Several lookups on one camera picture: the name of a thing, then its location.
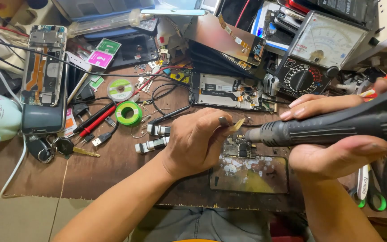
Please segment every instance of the multimeter knob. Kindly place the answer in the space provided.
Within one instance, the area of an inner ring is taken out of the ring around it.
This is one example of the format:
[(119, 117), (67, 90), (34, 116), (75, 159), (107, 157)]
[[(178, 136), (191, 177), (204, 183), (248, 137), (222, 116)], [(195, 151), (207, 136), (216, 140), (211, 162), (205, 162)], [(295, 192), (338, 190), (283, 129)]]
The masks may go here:
[(328, 68), (328, 70), (326, 70), (326, 76), (329, 77), (329, 78), (333, 78), (333, 77), (336, 77), (337, 74), (338, 74), (338, 67), (336, 66), (331, 66), (330, 68)]
[(299, 71), (292, 76), (291, 87), (295, 91), (302, 91), (309, 88), (313, 81), (313, 74), (309, 71)]

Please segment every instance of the green solder spool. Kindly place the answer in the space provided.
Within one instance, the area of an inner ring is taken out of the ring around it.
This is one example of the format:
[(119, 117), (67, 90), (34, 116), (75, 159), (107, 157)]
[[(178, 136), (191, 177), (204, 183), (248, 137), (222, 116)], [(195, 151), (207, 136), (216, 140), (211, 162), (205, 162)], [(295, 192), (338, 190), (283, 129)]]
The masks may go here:
[[(129, 112), (133, 112), (134, 114), (132, 115), (132, 117), (127, 118), (127, 115)], [(143, 112), (135, 102), (131, 102), (131, 101), (122, 102), (116, 108), (116, 120), (119, 123), (126, 125), (128, 127), (135, 126), (138, 123), (140, 123), (142, 115), (143, 115)]]

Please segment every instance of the workbench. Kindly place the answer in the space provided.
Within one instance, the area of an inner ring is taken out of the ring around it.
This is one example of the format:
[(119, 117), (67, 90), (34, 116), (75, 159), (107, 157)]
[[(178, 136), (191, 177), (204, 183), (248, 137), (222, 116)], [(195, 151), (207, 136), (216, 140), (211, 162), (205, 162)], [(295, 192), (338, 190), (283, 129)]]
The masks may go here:
[[(135, 73), (133, 67), (111, 72), (112, 74), (139, 74)], [(105, 82), (95, 93), (96, 97), (107, 95), (107, 84), (119, 77), (105, 77)], [(122, 78), (137, 82), (138, 78)], [(170, 80), (157, 77), (151, 86), (153, 90), (158, 85), (168, 83)], [(149, 99), (150, 93), (141, 92), (140, 100)], [(96, 101), (90, 106), (90, 112), (95, 113), (101, 109), (108, 100)], [(188, 92), (184, 88), (176, 88), (170, 94), (162, 97), (156, 102), (159, 108), (170, 108), (164, 112), (171, 112), (188, 104)], [(146, 108), (153, 112), (153, 105)], [(184, 113), (193, 113), (201, 107), (191, 107)], [(288, 110), (287, 105), (278, 104), (278, 113)], [(244, 112), (225, 110), (234, 117), (234, 121), (246, 118), (246, 124), (262, 124), (279, 119), (277, 113), (269, 112)], [(159, 117), (159, 113), (152, 115), (152, 118)], [(161, 125), (170, 126), (171, 120)], [(95, 137), (111, 131), (113, 127), (103, 122), (93, 132)], [(133, 128), (135, 136), (141, 136), (139, 127)], [(69, 159), (57, 155), (49, 164), (42, 164), (27, 154), (17, 174), (6, 190), (6, 195), (13, 196), (43, 196), (69, 199), (96, 199), (111, 186), (128, 177), (146, 162), (151, 160), (159, 151), (152, 151), (146, 155), (139, 155), (135, 152), (134, 145), (144, 143), (147, 140), (154, 140), (157, 137), (145, 135), (143, 138), (134, 139), (130, 135), (130, 128), (120, 125), (116, 133), (105, 144), (95, 149), (92, 143), (82, 148), (94, 151), (101, 156), (99, 158), (72, 154)], [(21, 153), (23, 141), (20, 136), (0, 143), (0, 190), (12, 173)], [(288, 158), (289, 148), (270, 148), (264, 144), (257, 144), (256, 153), (264, 156), (282, 156)], [(301, 188), (293, 170), (289, 168), (289, 193), (288, 194), (264, 194), (247, 192), (214, 191), (209, 187), (209, 171), (187, 177), (177, 181), (157, 202), (160, 205), (180, 205), (197, 207), (219, 207), (251, 210), (268, 210), (272, 212), (302, 212), (304, 203)], [(352, 188), (357, 182), (356, 174), (342, 178), (342, 182)], [(386, 217), (387, 213), (376, 213), (368, 206), (363, 209), (369, 216)]]

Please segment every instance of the key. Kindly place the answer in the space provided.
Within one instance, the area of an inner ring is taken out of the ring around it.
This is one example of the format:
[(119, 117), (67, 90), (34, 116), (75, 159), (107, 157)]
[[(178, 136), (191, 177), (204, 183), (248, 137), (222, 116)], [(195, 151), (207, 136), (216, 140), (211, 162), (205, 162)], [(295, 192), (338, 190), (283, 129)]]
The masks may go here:
[(58, 151), (60, 151), (62, 154), (66, 156), (71, 155), (72, 153), (80, 153), (88, 156), (100, 157), (99, 154), (95, 154), (93, 152), (89, 152), (85, 149), (80, 149), (74, 146), (74, 143), (67, 138), (58, 140), (56, 143), (56, 147), (58, 148)]

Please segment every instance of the hand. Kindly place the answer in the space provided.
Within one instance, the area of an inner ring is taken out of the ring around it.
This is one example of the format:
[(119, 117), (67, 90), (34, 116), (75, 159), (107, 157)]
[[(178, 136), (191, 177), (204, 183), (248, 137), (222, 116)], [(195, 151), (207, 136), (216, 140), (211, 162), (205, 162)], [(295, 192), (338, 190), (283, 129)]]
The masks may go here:
[[(387, 91), (387, 80), (378, 78), (374, 88)], [(357, 106), (364, 100), (358, 95), (326, 97), (307, 94), (289, 107), (280, 118), (284, 121), (304, 119)], [(298, 176), (307, 179), (336, 179), (387, 155), (387, 142), (374, 136), (350, 136), (329, 147), (304, 144), (292, 148), (289, 163)]]
[(229, 128), (220, 127), (219, 117), (232, 123), (231, 115), (214, 108), (203, 108), (172, 123), (170, 140), (161, 153), (163, 166), (173, 178), (194, 175), (217, 164), (223, 142), (232, 134)]

